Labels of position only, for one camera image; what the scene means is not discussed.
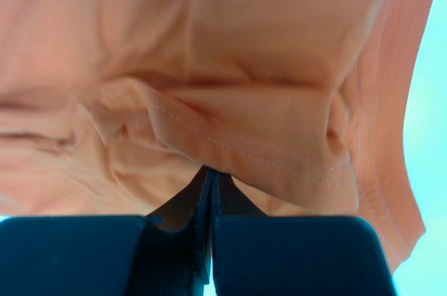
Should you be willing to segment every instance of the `garment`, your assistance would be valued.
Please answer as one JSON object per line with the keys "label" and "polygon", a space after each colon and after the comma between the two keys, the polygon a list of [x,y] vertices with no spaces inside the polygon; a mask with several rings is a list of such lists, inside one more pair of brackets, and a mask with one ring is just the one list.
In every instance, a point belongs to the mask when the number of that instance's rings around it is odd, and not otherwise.
{"label": "garment", "polygon": [[432,0],[0,0],[0,214],[147,214],[208,165],[270,215],[424,227],[402,127]]}

